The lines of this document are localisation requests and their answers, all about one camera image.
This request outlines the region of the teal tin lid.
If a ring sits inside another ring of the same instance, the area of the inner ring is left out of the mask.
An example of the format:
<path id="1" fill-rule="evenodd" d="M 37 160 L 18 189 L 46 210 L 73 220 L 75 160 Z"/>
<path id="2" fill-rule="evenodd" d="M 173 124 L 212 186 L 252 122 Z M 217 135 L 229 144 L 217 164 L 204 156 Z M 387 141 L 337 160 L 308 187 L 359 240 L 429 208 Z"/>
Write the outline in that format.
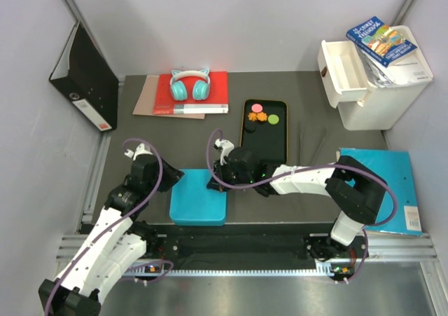
<path id="1" fill-rule="evenodd" d="M 184 169 L 184 177 L 171 191 L 169 217 L 227 216 L 227 193 L 206 188 L 207 169 Z"/>

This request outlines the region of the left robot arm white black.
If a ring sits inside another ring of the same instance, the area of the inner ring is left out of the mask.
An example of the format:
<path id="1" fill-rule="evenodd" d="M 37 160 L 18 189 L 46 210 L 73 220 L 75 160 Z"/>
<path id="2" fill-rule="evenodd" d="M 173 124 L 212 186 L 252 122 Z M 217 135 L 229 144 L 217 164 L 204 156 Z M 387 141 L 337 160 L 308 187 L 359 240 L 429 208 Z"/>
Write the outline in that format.
<path id="1" fill-rule="evenodd" d="M 131 172 L 113 189 L 99 218 L 69 264 L 38 289 L 44 315 L 98 315 L 109 292 L 141 256 L 154 256 L 158 239 L 134 224 L 157 192 L 184 175 L 163 160 L 152 144 L 137 140 Z"/>

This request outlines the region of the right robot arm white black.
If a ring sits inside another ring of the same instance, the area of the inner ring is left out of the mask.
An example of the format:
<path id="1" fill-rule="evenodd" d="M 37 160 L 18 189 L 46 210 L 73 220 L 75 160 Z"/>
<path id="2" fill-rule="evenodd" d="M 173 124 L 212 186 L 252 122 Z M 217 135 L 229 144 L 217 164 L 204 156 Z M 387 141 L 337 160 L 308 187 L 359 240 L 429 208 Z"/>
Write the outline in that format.
<path id="1" fill-rule="evenodd" d="M 263 197 L 292 193 L 322 195 L 331 198 L 341 212 L 330 235 L 323 242 L 312 242 L 309 253 L 326 261 L 344 256 L 365 226 L 375 224 L 387 183 L 351 156 L 323 167 L 300 167 L 264 163 L 248 149 L 217 139 L 213 147 L 220 157 L 208 162 L 211 179 L 208 189 L 254 189 Z"/>

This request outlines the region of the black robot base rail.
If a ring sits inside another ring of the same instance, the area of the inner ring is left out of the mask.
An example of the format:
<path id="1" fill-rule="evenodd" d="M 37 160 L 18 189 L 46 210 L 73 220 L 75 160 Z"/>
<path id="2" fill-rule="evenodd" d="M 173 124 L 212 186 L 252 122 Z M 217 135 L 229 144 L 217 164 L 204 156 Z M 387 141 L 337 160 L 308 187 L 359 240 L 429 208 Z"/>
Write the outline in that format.
<path id="1" fill-rule="evenodd" d="M 321 259 L 362 258 L 363 236 L 338 246 L 330 241 L 331 228 L 327 223 L 136 225 L 147 246 L 140 258 L 170 260 L 174 270 L 299 270 L 314 269 Z"/>

